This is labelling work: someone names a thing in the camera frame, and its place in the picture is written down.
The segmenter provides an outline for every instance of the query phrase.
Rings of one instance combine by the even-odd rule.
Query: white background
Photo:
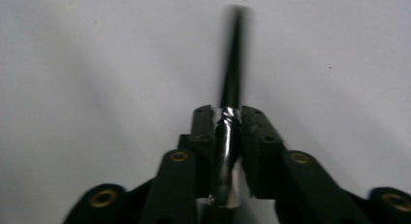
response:
[[[217,105],[229,4],[252,8],[243,104],[347,190],[411,193],[410,3],[0,0],[0,222],[61,223],[89,188],[155,176]]]

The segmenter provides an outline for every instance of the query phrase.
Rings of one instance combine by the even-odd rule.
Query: white wall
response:
[[[243,104],[357,195],[411,193],[410,0],[0,0],[0,222],[154,176],[217,105],[228,4],[253,10]]]

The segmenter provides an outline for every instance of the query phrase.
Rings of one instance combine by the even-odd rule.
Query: brass insert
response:
[[[103,208],[115,201],[117,199],[117,192],[112,189],[106,189],[96,193],[91,199],[89,204],[94,208]]]
[[[170,158],[175,162],[181,162],[188,158],[188,155],[182,151],[177,151],[170,155]]]
[[[309,163],[309,157],[306,154],[303,153],[293,153],[290,155],[290,158],[294,160],[296,163],[300,164],[307,164]]]
[[[405,212],[411,212],[411,202],[395,193],[383,194],[381,198],[393,208]]]

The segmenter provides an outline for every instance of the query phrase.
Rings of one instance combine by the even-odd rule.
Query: gray surface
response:
[[[411,193],[410,0],[0,0],[0,222],[154,176],[217,105],[227,4],[253,8],[243,104],[342,187]]]

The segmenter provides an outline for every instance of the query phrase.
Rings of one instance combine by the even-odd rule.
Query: black plastic part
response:
[[[125,192],[124,188],[115,184],[96,186],[82,196],[64,223],[138,223],[152,181],[130,192]]]
[[[411,223],[411,196],[397,189],[375,188],[369,201],[384,223]]]
[[[203,205],[200,224],[232,224],[234,223],[234,208],[220,208]]]
[[[210,105],[194,110],[190,135],[181,135],[178,148],[186,148],[196,154],[197,197],[209,195],[210,162],[214,150],[214,113]]]
[[[375,209],[375,206],[371,204],[369,200],[363,199],[355,194],[345,191],[351,200],[357,205],[359,209],[375,224],[386,224],[386,219],[381,213]]]
[[[196,158],[186,149],[169,151],[142,210],[143,224],[197,222]]]
[[[124,188],[115,184],[102,184],[94,187],[82,196],[64,223],[124,223],[124,215],[122,213],[125,194]]]
[[[281,224],[304,224],[299,210],[293,204],[285,201],[275,202],[275,212]]]
[[[293,204],[302,223],[371,223],[311,155],[291,150],[283,153],[282,161],[285,193],[280,197],[279,204]]]
[[[279,165],[285,146],[263,112],[243,106],[242,167],[250,193],[259,199],[276,199],[281,193]]]

